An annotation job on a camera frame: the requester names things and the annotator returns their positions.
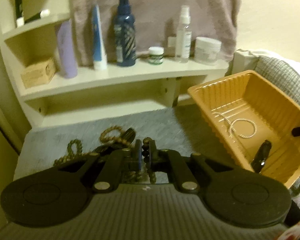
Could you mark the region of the orange plastic tray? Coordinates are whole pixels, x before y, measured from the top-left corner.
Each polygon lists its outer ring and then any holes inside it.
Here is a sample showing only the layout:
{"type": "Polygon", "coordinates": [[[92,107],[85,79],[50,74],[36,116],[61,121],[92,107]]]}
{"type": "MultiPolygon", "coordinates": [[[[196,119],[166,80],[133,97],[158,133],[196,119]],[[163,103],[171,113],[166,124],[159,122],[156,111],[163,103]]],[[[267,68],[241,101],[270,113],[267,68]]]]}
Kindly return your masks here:
{"type": "Polygon", "coordinates": [[[265,140],[272,148],[261,174],[290,188],[300,177],[300,106],[253,70],[192,86],[204,120],[240,167],[252,171],[265,140]]]}

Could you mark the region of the grey woven pillow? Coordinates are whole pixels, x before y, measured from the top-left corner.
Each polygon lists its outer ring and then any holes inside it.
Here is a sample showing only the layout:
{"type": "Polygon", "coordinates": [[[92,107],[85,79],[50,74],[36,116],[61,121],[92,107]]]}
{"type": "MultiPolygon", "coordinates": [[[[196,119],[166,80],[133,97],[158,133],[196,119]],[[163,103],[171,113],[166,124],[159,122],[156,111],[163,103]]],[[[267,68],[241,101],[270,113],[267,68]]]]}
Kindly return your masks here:
{"type": "Polygon", "coordinates": [[[273,57],[259,56],[253,70],[300,105],[300,74],[288,63],[273,57]]]}

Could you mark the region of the white quilted pillow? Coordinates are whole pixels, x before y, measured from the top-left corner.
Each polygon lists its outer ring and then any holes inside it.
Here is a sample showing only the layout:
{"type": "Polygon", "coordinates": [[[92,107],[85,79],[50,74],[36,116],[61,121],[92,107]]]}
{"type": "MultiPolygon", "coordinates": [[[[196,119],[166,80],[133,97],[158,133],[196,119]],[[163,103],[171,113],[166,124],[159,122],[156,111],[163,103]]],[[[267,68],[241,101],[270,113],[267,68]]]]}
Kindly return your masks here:
{"type": "Polygon", "coordinates": [[[252,69],[252,67],[257,63],[259,57],[261,56],[268,56],[283,60],[287,64],[289,64],[298,74],[300,74],[300,62],[294,61],[292,59],[287,59],[278,53],[266,49],[236,50],[232,61],[229,63],[228,74],[236,74],[245,70],[252,69]]]}

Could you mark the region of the white blue tube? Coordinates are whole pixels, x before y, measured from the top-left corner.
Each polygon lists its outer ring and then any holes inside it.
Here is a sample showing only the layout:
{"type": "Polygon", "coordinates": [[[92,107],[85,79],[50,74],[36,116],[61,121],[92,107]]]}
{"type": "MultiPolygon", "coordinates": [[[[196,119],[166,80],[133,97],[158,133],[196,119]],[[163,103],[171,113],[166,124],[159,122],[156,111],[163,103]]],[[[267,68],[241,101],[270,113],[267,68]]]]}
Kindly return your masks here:
{"type": "Polygon", "coordinates": [[[97,4],[93,7],[91,22],[93,28],[94,70],[105,70],[107,68],[107,55],[102,37],[100,10],[97,4]]]}

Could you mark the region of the small green-label jar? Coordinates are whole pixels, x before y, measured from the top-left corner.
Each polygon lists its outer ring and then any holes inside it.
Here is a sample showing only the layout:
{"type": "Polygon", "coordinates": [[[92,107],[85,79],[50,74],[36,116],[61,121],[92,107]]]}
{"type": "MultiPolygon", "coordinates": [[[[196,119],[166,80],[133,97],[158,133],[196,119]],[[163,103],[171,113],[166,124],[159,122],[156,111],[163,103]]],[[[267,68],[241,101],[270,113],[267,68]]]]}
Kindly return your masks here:
{"type": "Polygon", "coordinates": [[[163,63],[164,48],[152,46],[148,49],[148,62],[150,64],[159,65],[163,63]]]}

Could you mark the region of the white cream jar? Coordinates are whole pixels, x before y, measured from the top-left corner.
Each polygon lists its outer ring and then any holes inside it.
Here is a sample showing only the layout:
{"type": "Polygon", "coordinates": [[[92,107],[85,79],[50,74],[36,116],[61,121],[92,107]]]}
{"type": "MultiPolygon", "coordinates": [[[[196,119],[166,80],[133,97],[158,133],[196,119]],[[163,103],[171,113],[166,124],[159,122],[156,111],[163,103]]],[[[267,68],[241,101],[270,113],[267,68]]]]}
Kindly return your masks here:
{"type": "Polygon", "coordinates": [[[215,64],[221,51],[222,42],[208,37],[196,37],[194,60],[202,64],[215,64]]]}

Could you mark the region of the small cardboard box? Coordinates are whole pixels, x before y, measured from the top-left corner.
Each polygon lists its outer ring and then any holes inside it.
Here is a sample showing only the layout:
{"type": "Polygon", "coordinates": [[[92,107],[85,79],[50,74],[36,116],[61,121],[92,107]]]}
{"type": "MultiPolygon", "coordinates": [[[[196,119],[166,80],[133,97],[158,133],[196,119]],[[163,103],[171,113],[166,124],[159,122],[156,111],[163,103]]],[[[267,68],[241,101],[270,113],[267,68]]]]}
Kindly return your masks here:
{"type": "Polygon", "coordinates": [[[21,72],[21,80],[26,89],[46,85],[52,80],[56,72],[55,62],[51,57],[27,66],[21,72]]]}

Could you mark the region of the lilac tube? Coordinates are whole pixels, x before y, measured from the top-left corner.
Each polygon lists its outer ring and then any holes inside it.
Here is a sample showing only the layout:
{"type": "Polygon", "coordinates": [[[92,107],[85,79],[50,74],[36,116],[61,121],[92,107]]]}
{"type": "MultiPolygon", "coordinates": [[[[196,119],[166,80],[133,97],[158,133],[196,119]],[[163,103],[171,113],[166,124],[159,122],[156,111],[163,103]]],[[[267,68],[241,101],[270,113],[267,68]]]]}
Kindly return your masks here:
{"type": "Polygon", "coordinates": [[[64,21],[55,27],[57,48],[59,54],[59,68],[61,74],[71,79],[77,76],[77,61],[72,40],[72,24],[70,20],[64,21]]]}

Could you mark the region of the clear spray bottle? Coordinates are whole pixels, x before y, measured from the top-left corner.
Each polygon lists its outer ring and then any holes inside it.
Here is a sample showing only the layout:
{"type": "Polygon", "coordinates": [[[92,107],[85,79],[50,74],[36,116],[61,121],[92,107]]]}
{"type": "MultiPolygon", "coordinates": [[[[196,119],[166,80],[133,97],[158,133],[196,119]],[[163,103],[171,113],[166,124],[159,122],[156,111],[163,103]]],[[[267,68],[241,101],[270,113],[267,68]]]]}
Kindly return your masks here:
{"type": "Polygon", "coordinates": [[[183,5],[180,11],[175,44],[175,58],[177,61],[183,63],[187,63],[190,57],[192,40],[190,24],[190,7],[188,5],[183,5]]]}

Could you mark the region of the dark blue bottle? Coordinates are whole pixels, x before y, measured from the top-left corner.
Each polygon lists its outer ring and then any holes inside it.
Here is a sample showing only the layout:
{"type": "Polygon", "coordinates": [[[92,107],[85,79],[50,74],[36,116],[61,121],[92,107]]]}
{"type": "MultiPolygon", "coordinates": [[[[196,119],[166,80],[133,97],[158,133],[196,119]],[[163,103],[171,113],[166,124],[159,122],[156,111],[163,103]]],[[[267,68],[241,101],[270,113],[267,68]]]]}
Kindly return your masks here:
{"type": "Polygon", "coordinates": [[[120,67],[130,67],[136,61],[135,17],[129,0],[119,0],[114,22],[116,61],[120,67]]]}

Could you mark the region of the mauve hanging towel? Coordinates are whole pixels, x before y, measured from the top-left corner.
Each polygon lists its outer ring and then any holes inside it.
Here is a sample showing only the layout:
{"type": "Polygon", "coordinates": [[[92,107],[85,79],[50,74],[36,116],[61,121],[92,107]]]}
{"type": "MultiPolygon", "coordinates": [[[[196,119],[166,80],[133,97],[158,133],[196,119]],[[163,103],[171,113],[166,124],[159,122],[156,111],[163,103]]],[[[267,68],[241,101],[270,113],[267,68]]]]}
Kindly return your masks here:
{"type": "MultiPolygon", "coordinates": [[[[236,48],[237,17],[241,0],[129,0],[135,17],[136,54],[149,47],[167,47],[167,39],[177,32],[181,7],[190,9],[192,36],[221,41],[220,57],[231,61],[236,48]]],[[[70,0],[71,19],[81,66],[93,65],[91,13],[99,6],[104,47],[109,61],[115,61],[114,21],[119,0],[70,0]]]]}

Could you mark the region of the cream corner shelf unit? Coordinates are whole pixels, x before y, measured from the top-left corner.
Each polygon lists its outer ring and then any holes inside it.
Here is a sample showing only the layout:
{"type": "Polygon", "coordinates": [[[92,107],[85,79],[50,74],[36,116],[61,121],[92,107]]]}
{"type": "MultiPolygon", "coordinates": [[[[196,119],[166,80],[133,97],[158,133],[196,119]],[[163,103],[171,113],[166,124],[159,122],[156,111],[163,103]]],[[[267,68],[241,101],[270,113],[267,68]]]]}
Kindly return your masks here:
{"type": "Polygon", "coordinates": [[[70,17],[69,0],[23,0],[24,21],[49,9],[50,15],[17,28],[14,0],[0,0],[0,49],[21,108],[32,127],[51,127],[173,107],[182,77],[205,83],[223,77],[225,61],[203,65],[165,59],[154,66],[109,64],[105,70],[79,67],[72,79],[56,74],[46,84],[26,89],[21,72],[33,61],[58,59],[55,26],[70,17]]]}

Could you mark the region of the black white small tube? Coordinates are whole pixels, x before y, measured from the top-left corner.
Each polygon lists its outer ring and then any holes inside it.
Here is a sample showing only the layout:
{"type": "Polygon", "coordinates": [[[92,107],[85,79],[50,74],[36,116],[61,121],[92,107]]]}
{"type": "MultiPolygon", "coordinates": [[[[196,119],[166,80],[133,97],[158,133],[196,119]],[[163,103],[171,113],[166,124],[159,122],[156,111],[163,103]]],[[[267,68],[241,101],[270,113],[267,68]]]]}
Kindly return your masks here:
{"type": "Polygon", "coordinates": [[[17,28],[24,25],[23,0],[14,0],[17,28]]]}

